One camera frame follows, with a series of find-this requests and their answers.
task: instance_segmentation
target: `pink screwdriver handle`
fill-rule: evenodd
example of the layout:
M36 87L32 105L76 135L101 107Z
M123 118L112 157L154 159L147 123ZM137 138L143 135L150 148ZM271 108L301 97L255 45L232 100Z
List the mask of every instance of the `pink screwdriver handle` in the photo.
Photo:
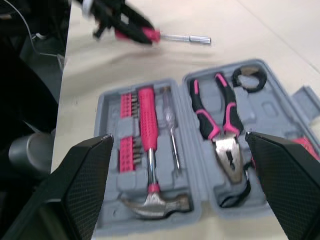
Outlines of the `pink screwdriver handle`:
M152 42L159 43L161 39L161 34L159 30L154 30L149 27L143 27L142 32L144 35ZM129 38L120 32L119 30L114 30L115 37L119 40L128 40Z
M155 106L155 93L152 87L138 91L140 104L140 134L145 152L157 150L158 126Z

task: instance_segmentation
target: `screwdriver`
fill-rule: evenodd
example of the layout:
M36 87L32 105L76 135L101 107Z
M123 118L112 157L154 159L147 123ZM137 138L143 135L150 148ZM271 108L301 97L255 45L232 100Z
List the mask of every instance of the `screwdriver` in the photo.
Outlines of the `screwdriver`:
M176 175L178 176L181 174L181 164L179 160L177 141L175 136L176 116L173 108L173 101L172 101L171 91L169 87L163 88L162 99L163 99L163 116L166 123L166 127L168 128L170 133L172 153L175 160L175 172L176 172Z
M176 42L186 42L191 44L211 45L211 37L208 37L208 36L163 34L163 33L160 33L159 30L155 30L148 27L143 27L142 31L152 42L155 42L155 43L159 43L160 40L167 40L167 41L176 41ZM114 33L118 39L128 39L126 35L122 34L118 30L115 30Z

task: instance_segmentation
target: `hammer head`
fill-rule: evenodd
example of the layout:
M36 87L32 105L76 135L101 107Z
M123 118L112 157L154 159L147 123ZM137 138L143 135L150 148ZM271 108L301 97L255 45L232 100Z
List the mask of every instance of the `hammer head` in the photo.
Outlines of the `hammer head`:
M162 199L158 192L149 193L144 203L131 202L122 199L124 205L144 219L162 219L172 212L187 212L190 210L187 194L181 194L173 199Z

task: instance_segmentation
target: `gray plastic case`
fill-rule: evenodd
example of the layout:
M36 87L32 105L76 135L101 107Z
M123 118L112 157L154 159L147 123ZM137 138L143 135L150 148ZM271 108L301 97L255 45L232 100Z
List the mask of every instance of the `gray plastic case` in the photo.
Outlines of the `gray plastic case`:
M173 79L137 84L103 93L98 100L94 136L111 133L114 146L111 154L104 201L96 225L97 236L126 235L149 232L158 229L176 228L197 222L202 214L201 203L209 201L213 210L223 218L259 217L273 214L259 185L256 173L248 170L251 192L244 204L234 208L220 208L219 203L230 194L244 190L246 178L237 185L231 185L220 168L214 146L202 138L199 121L194 113L189 95L189 83L198 79L200 96L206 110L213 119L222 125L224 101L213 76L223 72L230 82L233 71L243 65L260 65L267 72L267 83L257 93L247 93L242 87L234 88L237 110L244 125L239 136L244 162L251 159L249 146L245 141L246 131L256 131L287 139L307 137L315 151L319 153L320 144L310 130L311 121L320 115L320 101L309 87L302 87L292 97L284 91L270 68L261 60L253 59L234 64L214 67L190 73L178 87ZM164 197L175 197L188 193L192 200L192 211L175 212L160 220L142 220L120 201L120 197L134 198L143 202L147 196L147 156L143 155L141 164L135 171L119 173L118 154L120 139L134 136L139 140L139 119L120 119L120 98L122 94L137 92L138 89L153 86L159 135L156 150L156 176ZM169 132L163 117L161 89L170 87L177 120L175 134L182 165L182 175L174 174L174 159L171 151Z

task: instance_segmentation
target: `beige table surface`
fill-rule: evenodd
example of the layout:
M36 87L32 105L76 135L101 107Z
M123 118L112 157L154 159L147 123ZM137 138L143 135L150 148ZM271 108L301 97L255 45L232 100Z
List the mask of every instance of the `beige table surface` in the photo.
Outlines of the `beige table surface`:
M93 20L72 5L52 170L67 151L93 137L98 97L122 86L246 60L265 60L289 94L309 85L320 95L320 1L131 0L163 32L210 36L215 47L163 42L142 47L106 33L92 38ZM320 137L320 121L312 129ZM193 225L132 234L130 239L287 239L275 217L226 221L208 204Z

